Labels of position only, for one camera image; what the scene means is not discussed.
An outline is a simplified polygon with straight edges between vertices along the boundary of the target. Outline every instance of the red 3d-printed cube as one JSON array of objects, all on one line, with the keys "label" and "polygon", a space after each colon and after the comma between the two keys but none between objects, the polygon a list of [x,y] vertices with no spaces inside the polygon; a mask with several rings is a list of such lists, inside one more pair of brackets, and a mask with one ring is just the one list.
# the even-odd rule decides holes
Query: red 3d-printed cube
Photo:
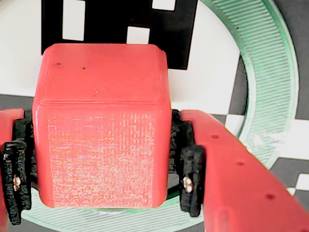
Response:
[{"label": "red 3d-printed cube", "polygon": [[166,199],[171,108],[156,46],[49,47],[33,124],[45,205],[152,208]]}]

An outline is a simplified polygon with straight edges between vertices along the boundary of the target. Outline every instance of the cube front face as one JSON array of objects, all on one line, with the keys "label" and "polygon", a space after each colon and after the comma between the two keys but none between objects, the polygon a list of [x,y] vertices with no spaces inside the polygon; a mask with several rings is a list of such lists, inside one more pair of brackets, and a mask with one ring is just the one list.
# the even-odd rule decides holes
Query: cube front face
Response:
[{"label": "cube front face", "polygon": [[[88,59],[89,64],[91,60],[103,62],[108,58],[109,66],[102,64],[89,70],[88,74],[97,75],[93,80],[92,75],[78,75],[84,69],[74,71],[73,75],[67,70],[48,69],[58,50],[62,51],[62,58],[67,57],[56,65],[64,66],[70,59],[79,62],[71,48],[62,46],[69,45],[53,45],[45,52],[33,104],[42,201],[50,207],[159,206],[167,196],[171,122],[164,52],[152,45],[136,45],[134,49],[125,44],[97,44],[94,49],[95,44],[80,44],[85,46],[78,48],[81,59]],[[70,55],[63,54],[63,50],[70,51]],[[132,63],[134,59],[147,62]],[[129,75],[124,83],[123,76],[118,77],[124,71],[114,69],[119,65]],[[55,72],[58,78],[56,84],[51,84]],[[64,91],[60,74],[66,78],[66,84],[77,89],[57,92],[57,85]],[[135,74],[139,76],[132,77],[130,83],[127,79]],[[138,82],[144,76],[150,86],[146,86],[145,80]]]}]

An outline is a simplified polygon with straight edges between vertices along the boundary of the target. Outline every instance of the green circular track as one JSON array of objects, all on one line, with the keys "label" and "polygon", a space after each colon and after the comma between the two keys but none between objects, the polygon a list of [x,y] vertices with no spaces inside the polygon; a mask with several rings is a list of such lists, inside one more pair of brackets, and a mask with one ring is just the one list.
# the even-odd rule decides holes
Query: green circular track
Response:
[{"label": "green circular track", "polygon": [[[239,139],[268,168],[284,143],[298,98],[298,68],[285,22],[270,0],[201,0],[224,22],[238,44],[249,84]],[[204,220],[180,210],[179,197],[151,210],[51,209],[32,190],[22,217],[62,232],[173,232]]]}]

